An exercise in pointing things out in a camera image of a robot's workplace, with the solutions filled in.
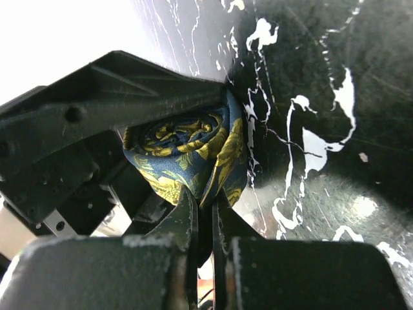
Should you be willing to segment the blue yellow floral tie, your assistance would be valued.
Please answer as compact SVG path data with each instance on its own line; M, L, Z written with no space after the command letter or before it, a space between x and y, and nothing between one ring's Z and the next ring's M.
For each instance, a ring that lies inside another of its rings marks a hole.
M123 152L154 192L177 205L186 187L200 207L224 192L230 205L247 185L244 115L230 91L217 105L128 127Z

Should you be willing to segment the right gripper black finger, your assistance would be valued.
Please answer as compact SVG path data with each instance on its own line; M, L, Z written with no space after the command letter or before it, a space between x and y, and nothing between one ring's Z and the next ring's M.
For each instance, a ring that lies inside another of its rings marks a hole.
M385 257L359 242L260 236L223 192L212 205L215 309L405 309Z

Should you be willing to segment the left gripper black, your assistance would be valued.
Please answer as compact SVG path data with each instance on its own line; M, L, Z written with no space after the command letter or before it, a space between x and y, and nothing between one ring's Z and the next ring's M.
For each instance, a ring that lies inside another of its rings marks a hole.
M1 308L196 309L195 198L182 188L162 220L167 202L106 130L216 104L224 87L113 51L3 104L1 194L36 236L146 234L161 223L145 236L33 241L1 281Z

